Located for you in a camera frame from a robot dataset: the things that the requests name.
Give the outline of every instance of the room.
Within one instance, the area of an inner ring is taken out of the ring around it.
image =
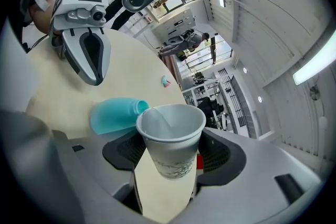
[[[306,208],[334,177],[334,0],[11,5],[1,146],[35,215],[290,223],[320,210]]]

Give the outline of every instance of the floor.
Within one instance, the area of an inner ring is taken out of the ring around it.
[[[113,19],[106,23],[106,27],[111,27],[113,24]],[[139,31],[137,26],[144,27],[145,21],[140,22],[139,25],[136,25],[131,28],[132,24],[136,22],[136,16],[135,18],[131,17],[130,20],[120,29],[120,31],[127,33],[129,35],[132,35],[136,33],[136,31]],[[23,42],[26,42],[28,44],[28,47],[31,48],[32,45],[42,36],[44,36],[43,33],[41,33],[32,23],[31,25],[23,28]],[[137,37],[137,40],[145,44],[153,53],[157,54],[158,50],[157,47],[161,47],[162,43],[153,35],[153,33],[150,30],[146,30],[144,33],[142,33],[140,36]]]

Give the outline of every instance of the paper cup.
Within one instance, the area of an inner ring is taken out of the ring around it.
[[[138,117],[136,129],[142,135],[157,171],[169,179],[181,178],[193,167],[206,123],[205,115],[202,110],[183,104],[157,106],[155,109],[173,131],[166,132],[166,126],[160,120],[148,120],[146,111]]]

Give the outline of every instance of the beige tabletop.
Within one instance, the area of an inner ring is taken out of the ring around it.
[[[68,138],[95,135],[89,126],[90,110],[109,98],[143,99],[149,106],[185,104],[172,74],[149,48],[122,32],[104,31],[112,49],[108,73],[99,86],[84,83],[66,60],[59,60],[48,39],[28,54],[41,82],[27,113]],[[171,82],[167,88],[161,84],[163,75]],[[195,163],[185,177],[168,180],[157,172],[148,151],[144,152],[135,176],[145,217],[166,223],[186,207],[195,182]]]

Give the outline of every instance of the person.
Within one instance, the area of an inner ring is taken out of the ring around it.
[[[107,8],[106,8],[106,14],[105,14],[105,19],[108,22],[110,19],[112,19],[117,12],[123,7],[122,0],[114,0]],[[159,0],[155,3],[154,8],[160,7],[163,3],[166,3],[168,0]],[[134,12],[130,12],[127,9],[121,13],[113,22],[113,25],[111,29],[114,30],[119,30],[120,27],[122,27],[128,20],[129,18],[135,14]]]
[[[209,39],[209,34],[208,33],[203,33],[202,35],[195,34],[191,38],[188,38],[187,40],[184,40],[183,42],[179,44],[173,44],[173,45],[168,45],[166,47],[162,47],[160,52],[159,52],[159,57],[165,57],[173,54],[177,54],[180,51],[189,49],[190,51],[194,51],[203,40],[208,40]]]

